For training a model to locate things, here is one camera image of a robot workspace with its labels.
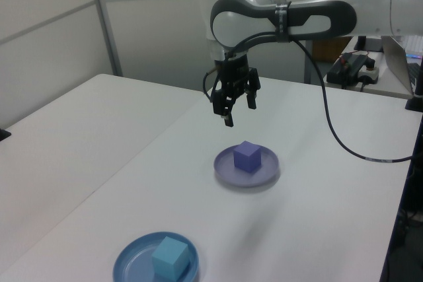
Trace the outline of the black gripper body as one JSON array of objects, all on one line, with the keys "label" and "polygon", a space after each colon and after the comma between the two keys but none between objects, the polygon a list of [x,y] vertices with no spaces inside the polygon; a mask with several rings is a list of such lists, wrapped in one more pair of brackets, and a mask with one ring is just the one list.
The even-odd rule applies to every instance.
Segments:
[{"label": "black gripper body", "polygon": [[240,97],[244,94],[244,86],[249,73],[247,57],[233,57],[221,64],[219,82],[221,87],[215,92],[222,92],[228,97]]}]

